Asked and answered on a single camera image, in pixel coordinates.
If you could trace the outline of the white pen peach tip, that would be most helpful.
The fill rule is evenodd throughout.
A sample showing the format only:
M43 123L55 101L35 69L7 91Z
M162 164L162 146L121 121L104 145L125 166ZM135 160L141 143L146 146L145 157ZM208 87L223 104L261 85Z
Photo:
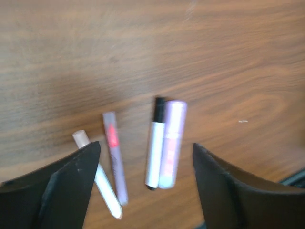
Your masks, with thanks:
M95 175L95 184L104 199L104 202L109 210L109 212L116 218L122 218L122 208L121 205L108 181L108 178L100 164L97 166Z

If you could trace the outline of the pink highlighter pen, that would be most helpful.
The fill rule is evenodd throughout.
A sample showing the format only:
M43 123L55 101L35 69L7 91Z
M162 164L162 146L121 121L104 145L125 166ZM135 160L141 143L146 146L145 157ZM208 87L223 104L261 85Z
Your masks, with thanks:
M173 188L176 182L186 112L185 101L171 100L165 103L165 129L159 176L161 189Z

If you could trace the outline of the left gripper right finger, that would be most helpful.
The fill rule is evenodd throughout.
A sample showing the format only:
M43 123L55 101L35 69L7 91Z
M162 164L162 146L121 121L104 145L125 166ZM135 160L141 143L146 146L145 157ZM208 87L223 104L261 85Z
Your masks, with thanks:
M193 166L203 229L303 229L305 188L272 182L236 167L200 144Z

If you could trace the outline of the small peach pen cap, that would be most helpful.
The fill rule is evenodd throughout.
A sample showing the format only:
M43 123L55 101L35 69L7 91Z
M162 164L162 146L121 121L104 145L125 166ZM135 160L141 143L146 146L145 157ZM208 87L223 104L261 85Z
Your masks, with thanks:
M90 144L90 140L84 130L78 130L72 134L72 137L79 149Z

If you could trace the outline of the small black pen cap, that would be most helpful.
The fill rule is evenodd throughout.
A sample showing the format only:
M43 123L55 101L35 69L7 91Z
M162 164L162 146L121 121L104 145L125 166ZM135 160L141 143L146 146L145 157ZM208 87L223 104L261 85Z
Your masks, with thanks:
M163 123L164 122L164 110L165 110L165 98L156 97L152 121L156 122L156 123Z

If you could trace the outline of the white pen black tip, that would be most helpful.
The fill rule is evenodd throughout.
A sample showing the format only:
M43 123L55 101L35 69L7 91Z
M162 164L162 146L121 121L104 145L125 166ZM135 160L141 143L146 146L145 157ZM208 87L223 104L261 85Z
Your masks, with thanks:
M159 185L160 166L163 150L164 123L152 122L148 146L148 159L145 185L149 190Z

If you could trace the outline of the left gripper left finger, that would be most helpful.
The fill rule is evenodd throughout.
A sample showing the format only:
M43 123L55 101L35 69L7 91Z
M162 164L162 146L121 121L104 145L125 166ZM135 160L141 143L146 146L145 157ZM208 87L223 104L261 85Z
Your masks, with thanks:
M2 229L81 229L101 146L74 153L0 186Z

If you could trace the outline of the pink pen red tip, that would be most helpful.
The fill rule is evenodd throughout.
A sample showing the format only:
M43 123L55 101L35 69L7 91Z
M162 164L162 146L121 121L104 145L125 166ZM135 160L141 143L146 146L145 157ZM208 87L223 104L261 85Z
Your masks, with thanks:
M117 198L119 200L119 203L122 206L125 206L128 204L128 193L120 147L110 147L110 155L112 160L112 170L114 175Z

